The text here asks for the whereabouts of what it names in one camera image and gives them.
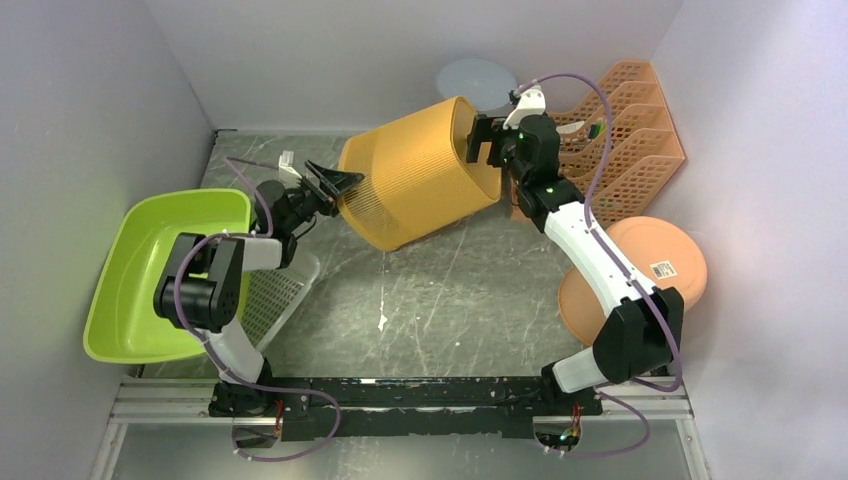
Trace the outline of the green plastic basin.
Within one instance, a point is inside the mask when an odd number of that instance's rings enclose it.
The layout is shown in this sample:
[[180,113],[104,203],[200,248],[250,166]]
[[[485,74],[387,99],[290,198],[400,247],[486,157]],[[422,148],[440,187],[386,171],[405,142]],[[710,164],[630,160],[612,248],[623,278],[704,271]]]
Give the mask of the green plastic basin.
[[178,234],[243,233],[252,213],[247,195],[225,188],[161,194],[132,207],[95,289],[82,338],[86,354],[121,365],[202,356],[196,339],[155,314],[155,287]]

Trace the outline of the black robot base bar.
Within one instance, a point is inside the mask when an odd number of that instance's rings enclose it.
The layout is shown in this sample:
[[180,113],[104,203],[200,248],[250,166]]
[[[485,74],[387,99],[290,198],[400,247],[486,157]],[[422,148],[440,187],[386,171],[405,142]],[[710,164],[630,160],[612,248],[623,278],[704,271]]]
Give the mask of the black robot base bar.
[[275,377],[282,394],[238,392],[218,382],[212,418],[279,422],[284,441],[335,437],[499,434],[531,439],[541,417],[597,416],[594,390],[560,393],[538,376],[338,378]]

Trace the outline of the orange plastic bucket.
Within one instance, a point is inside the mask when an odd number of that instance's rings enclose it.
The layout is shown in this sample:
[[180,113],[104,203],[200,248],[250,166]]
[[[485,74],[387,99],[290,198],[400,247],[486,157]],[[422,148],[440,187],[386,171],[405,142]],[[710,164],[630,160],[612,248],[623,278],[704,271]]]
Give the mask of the orange plastic bucket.
[[[707,265],[698,245],[683,230],[658,218],[638,216],[611,224],[606,233],[657,287],[677,289],[685,309],[699,301],[706,288]],[[592,345],[606,316],[575,267],[563,277],[558,304],[570,332],[583,344]]]

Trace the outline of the yellow mesh waste bin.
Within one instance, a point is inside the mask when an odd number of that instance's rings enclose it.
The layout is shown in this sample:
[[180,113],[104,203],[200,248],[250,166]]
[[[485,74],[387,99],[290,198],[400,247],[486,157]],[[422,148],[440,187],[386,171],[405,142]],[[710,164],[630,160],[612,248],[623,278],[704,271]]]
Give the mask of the yellow mesh waste bin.
[[354,231],[393,251],[497,203],[502,175],[486,163],[490,146],[466,160],[476,114],[453,97],[348,139],[339,168],[364,178],[339,210]]

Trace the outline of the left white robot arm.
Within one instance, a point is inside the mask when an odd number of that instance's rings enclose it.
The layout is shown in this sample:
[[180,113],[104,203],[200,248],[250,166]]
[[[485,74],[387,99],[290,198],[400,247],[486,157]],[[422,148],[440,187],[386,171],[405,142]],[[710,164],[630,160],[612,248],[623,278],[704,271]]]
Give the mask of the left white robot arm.
[[342,197],[365,178],[312,161],[305,166],[306,175],[285,167],[280,180],[244,182],[259,209],[247,231],[179,234],[153,294],[155,314],[200,343],[223,385],[235,388],[237,403],[254,416],[271,411],[285,390],[273,384],[237,318],[243,276],[289,267],[317,217],[338,215]]

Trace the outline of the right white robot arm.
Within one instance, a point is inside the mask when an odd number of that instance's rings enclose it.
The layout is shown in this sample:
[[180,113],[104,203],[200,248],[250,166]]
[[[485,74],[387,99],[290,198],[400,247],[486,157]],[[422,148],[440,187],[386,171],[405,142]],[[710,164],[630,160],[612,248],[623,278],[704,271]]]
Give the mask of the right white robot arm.
[[629,380],[680,364],[684,301],[677,289],[661,289],[614,244],[580,190],[559,173],[560,136],[545,114],[510,126],[505,118],[478,114],[467,136],[467,160],[483,144],[487,162],[507,172],[520,211],[571,260],[599,301],[605,321],[591,347],[542,370],[542,406],[562,414],[578,391]]

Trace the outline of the grey plastic bin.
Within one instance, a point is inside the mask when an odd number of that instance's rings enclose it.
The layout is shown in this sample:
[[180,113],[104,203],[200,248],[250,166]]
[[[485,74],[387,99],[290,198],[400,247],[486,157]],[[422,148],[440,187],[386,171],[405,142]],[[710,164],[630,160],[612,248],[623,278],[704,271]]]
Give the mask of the grey plastic bin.
[[436,89],[442,97],[464,97],[478,111],[496,110],[509,104],[509,93],[517,86],[510,70],[480,58],[450,62],[436,76]]

